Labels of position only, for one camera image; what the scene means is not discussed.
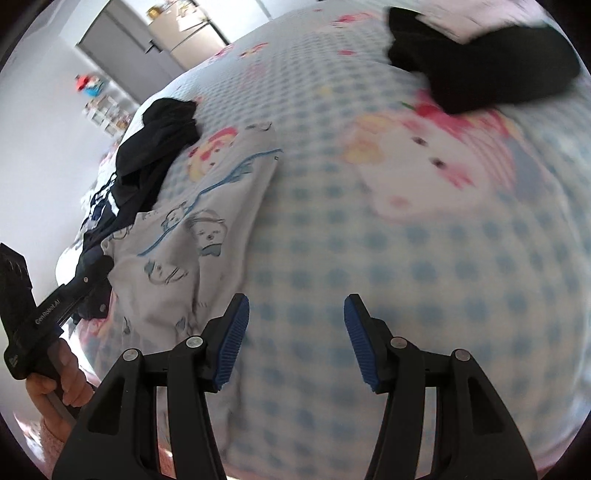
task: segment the white cartoon-print shirt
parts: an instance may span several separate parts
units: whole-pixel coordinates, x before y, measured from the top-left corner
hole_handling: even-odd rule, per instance
[[[247,128],[185,198],[139,213],[132,227],[103,242],[130,331],[166,350],[225,311],[240,288],[241,257],[280,154],[268,122]]]

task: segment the finger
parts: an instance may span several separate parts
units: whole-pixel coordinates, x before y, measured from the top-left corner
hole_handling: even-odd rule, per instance
[[[38,395],[46,395],[56,389],[57,383],[51,378],[40,374],[30,374],[25,382],[27,393],[31,398]]]
[[[64,405],[70,405],[78,396],[82,393],[86,385],[86,376],[82,370],[78,370],[76,372],[76,377],[72,384],[70,385],[70,389],[64,393],[63,402]]]
[[[83,407],[90,401],[94,394],[94,390],[92,390],[92,387],[87,383],[80,395],[78,395],[78,398],[71,403],[72,407]]]
[[[67,365],[70,363],[72,356],[75,355],[72,353],[72,349],[70,348],[70,345],[68,345],[68,342],[66,342],[63,338],[60,338],[58,343],[59,347],[57,352],[60,362],[62,365]]]
[[[46,378],[42,375],[31,374],[27,378],[25,383],[27,393],[31,397],[33,404],[48,422],[57,423],[61,420],[59,413],[51,405],[51,402],[46,397],[48,393],[51,393],[57,387],[55,381],[51,378]]]
[[[68,358],[68,363],[64,365],[61,370],[61,387],[64,392],[68,392],[72,388],[73,383],[78,375],[78,359],[74,354],[71,354]]]

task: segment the hello kitty print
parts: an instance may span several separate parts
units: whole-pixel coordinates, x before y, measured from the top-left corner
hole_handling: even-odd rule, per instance
[[[492,208],[508,194],[534,201],[545,175],[508,118],[494,110],[450,116],[425,92],[400,110],[357,117],[343,159],[375,212],[394,222]]]

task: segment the bed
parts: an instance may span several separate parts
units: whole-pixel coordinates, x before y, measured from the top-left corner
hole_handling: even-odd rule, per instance
[[[251,321],[210,405],[225,464],[245,478],[364,476],[385,399],[362,382],[343,322],[349,293],[421,349],[473,353],[539,469],[589,412],[589,75],[559,97],[452,119],[384,53],[383,8],[417,4],[328,0],[289,13],[174,80],[126,134],[154,99],[173,97],[199,101],[205,150],[258,121],[280,136],[285,158],[245,261]],[[439,191],[431,167],[408,162],[421,142],[476,152],[476,178],[460,166],[452,183],[482,188]],[[198,158],[179,156],[155,208],[203,176]],[[79,326],[99,378],[126,348],[158,350],[125,329],[116,298],[108,319]]]

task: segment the pink sleeve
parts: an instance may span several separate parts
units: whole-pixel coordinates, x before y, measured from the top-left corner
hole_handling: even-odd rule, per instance
[[[64,449],[64,443],[53,436],[43,419],[41,420],[40,440],[44,454],[40,470],[47,478],[51,478],[57,459]]]

